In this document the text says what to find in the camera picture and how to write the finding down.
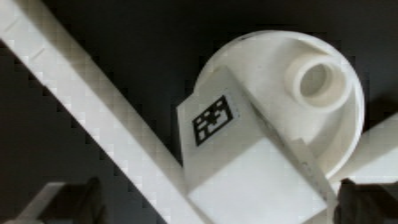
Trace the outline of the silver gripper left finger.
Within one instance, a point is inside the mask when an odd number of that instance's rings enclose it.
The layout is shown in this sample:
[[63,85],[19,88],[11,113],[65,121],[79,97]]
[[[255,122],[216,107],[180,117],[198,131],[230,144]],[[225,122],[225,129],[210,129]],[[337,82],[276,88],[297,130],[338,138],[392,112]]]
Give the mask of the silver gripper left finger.
[[107,224],[100,179],[84,184],[50,182],[11,224]]

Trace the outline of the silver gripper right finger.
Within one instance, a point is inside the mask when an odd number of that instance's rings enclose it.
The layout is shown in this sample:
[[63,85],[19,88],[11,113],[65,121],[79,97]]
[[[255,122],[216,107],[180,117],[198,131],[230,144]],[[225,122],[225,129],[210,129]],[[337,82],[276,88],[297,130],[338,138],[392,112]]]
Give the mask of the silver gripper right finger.
[[398,224],[398,181],[358,184],[342,180],[335,224]]

